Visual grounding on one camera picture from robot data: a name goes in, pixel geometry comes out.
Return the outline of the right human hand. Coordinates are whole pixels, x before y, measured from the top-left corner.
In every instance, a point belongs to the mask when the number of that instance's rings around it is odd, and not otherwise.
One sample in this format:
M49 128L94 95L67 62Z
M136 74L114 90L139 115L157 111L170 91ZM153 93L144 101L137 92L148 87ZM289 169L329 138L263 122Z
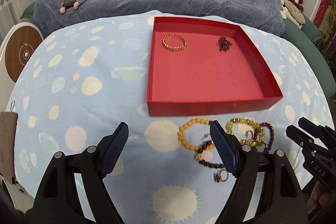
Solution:
M315 184L315 187L308 199L307 205L306 205L306 211L308 214L310 214L313 210L317 208L317 205L320 204L321 206L324 206L330 199L331 193L327 192L321 183L318 181Z

